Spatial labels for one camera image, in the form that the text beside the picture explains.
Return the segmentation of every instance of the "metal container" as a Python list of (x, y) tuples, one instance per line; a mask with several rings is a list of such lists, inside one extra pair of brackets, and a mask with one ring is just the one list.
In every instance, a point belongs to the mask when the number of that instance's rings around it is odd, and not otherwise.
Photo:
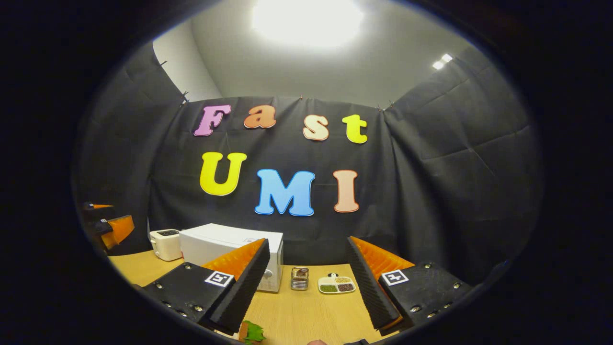
[(289, 285), (292, 290), (306, 290), (308, 288), (308, 268), (292, 268), (292, 280)]

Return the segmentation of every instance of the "blue letter m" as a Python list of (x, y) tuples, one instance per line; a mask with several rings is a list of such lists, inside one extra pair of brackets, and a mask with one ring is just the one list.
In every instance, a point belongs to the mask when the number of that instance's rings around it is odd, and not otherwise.
[(262, 169), (257, 172), (257, 175), (262, 180), (262, 189), (260, 191), (260, 204), (256, 206), (256, 213), (273, 214), (275, 209), (270, 205), (270, 199), (272, 198), (280, 214), (285, 213), (289, 202), (293, 199), (294, 204), (289, 209), (289, 214), (313, 215), (311, 182), (315, 179), (315, 174), (310, 171), (299, 171), (289, 181), (287, 188), (283, 185), (277, 170)]

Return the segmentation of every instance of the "green leaf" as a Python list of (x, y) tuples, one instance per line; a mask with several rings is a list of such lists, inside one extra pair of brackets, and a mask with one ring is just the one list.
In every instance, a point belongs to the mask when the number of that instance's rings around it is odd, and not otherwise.
[(262, 329), (262, 327), (247, 320), (245, 320), (244, 322), (247, 323), (247, 336), (245, 337), (245, 344), (251, 345), (251, 341), (249, 340), (262, 341), (266, 339), (264, 337), (264, 330)]

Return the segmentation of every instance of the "wooden table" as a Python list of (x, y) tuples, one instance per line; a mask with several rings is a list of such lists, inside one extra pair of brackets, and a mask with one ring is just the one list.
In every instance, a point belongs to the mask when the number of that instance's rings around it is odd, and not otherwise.
[[(160, 260), (152, 250), (109, 259), (130, 283), (141, 286), (183, 263), (182, 258), (171, 262)], [(328, 345), (342, 345), (360, 339), (374, 343), (398, 333), (382, 337), (373, 329), (359, 290), (338, 295), (319, 292), (317, 280), (328, 273), (347, 276), (355, 282), (348, 264), (305, 266), (310, 271), (306, 291), (290, 289), (292, 267), (283, 266), (278, 293), (257, 291), (247, 309), (245, 320), (264, 329), (266, 340), (262, 345), (306, 345), (317, 339)]]

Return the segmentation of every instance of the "ceiling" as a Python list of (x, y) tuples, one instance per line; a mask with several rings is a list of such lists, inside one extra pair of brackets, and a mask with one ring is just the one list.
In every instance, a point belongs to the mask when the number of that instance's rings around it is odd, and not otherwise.
[(432, 64), (445, 53), (469, 46), (415, 8), (355, 3), (364, 14), (359, 32), (334, 48), (267, 39), (252, 28), (257, 0), (221, 1), (192, 18), (192, 31), (224, 97), (302, 95), (381, 108), (436, 72)]

